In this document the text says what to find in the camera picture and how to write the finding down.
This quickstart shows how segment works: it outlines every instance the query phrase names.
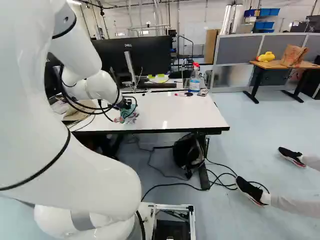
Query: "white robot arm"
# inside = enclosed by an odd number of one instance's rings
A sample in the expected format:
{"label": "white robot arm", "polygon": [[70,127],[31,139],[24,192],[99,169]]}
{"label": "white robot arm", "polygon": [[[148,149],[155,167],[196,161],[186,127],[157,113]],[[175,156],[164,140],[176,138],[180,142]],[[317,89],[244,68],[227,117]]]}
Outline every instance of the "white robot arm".
{"label": "white robot arm", "polygon": [[65,0],[14,0],[1,7],[0,194],[36,204],[35,220],[54,237],[125,240],[140,205],[138,175],[78,142],[55,118],[45,95],[50,47],[65,65],[65,84],[77,85],[70,94],[110,103],[117,97],[116,84],[101,71],[97,52],[70,10]]}

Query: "shoe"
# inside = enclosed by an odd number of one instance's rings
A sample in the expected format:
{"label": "shoe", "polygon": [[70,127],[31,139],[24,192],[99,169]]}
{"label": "shoe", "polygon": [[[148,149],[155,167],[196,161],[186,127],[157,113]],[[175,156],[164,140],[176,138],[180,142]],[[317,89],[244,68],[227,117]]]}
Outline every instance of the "shoe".
{"label": "shoe", "polygon": [[300,161],[299,157],[302,157],[301,152],[294,152],[289,149],[286,149],[284,147],[278,148],[279,153],[284,157],[285,159],[289,160],[293,164],[297,165],[298,167],[305,168],[306,165]]}
{"label": "shoe", "polygon": [[246,195],[254,204],[258,205],[259,207],[268,205],[260,201],[262,193],[264,192],[262,189],[253,186],[241,176],[236,177],[235,184],[238,187],[238,189],[244,195]]}

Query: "cardboard box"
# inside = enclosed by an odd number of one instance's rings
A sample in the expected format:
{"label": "cardboard box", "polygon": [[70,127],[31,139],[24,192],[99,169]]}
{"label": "cardboard box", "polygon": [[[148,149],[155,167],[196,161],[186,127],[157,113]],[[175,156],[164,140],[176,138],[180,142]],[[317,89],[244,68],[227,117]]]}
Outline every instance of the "cardboard box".
{"label": "cardboard box", "polygon": [[308,51],[309,49],[307,47],[288,44],[281,58],[280,64],[288,68],[299,68]]}
{"label": "cardboard box", "polygon": [[204,49],[204,63],[205,64],[213,64],[215,49],[216,49],[216,41],[217,36],[220,32],[220,29],[208,29],[206,31],[205,38],[205,49]]}

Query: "white desk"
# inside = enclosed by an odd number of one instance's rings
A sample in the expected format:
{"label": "white desk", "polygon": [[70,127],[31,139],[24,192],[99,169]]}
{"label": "white desk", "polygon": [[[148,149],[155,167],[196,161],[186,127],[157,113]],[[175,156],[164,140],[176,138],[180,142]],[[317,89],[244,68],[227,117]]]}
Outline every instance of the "white desk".
{"label": "white desk", "polygon": [[[184,133],[201,132],[215,133],[228,131],[229,125],[222,117],[217,106],[210,96],[175,96],[176,92],[146,92],[124,94],[134,96],[137,100],[136,111],[139,117],[135,124],[122,124],[109,121],[103,114],[96,115],[94,120],[87,125],[94,116],[70,128],[77,132],[86,133]],[[120,116],[118,110],[112,109],[107,115],[113,120]]]}

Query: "floor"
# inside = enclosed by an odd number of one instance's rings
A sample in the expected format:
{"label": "floor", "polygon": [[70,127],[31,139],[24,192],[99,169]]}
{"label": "floor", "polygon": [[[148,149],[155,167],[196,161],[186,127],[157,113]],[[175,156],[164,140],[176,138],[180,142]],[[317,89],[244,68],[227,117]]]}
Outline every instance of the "floor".
{"label": "floor", "polygon": [[[302,94],[301,104],[280,91],[259,91],[260,104],[254,104],[241,92],[212,93],[230,131],[210,137],[208,158],[231,167],[238,175],[264,184],[272,194],[320,198],[320,173],[297,168],[277,155],[278,146],[305,154],[320,155],[320,101]],[[183,134],[140,134],[143,148],[170,146]],[[140,176],[143,192],[156,184],[181,182],[164,178],[148,167],[149,153],[126,143],[118,157]],[[170,149],[158,149],[151,164],[167,175],[178,176]],[[226,169],[208,165],[216,174]],[[234,180],[226,176],[225,183]],[[199,187],[197,175],[189,184]],[[320,219],[286,213],[272,207],[255,206],[238,191],[213,186],[200,192],[185,186],[156,188],[145,198],[159,204],[193,204],[196,234],[199,240],[318,240]],[[37,227],[32,208],[0,197],[0,236],[2,239],[52,240]]]}

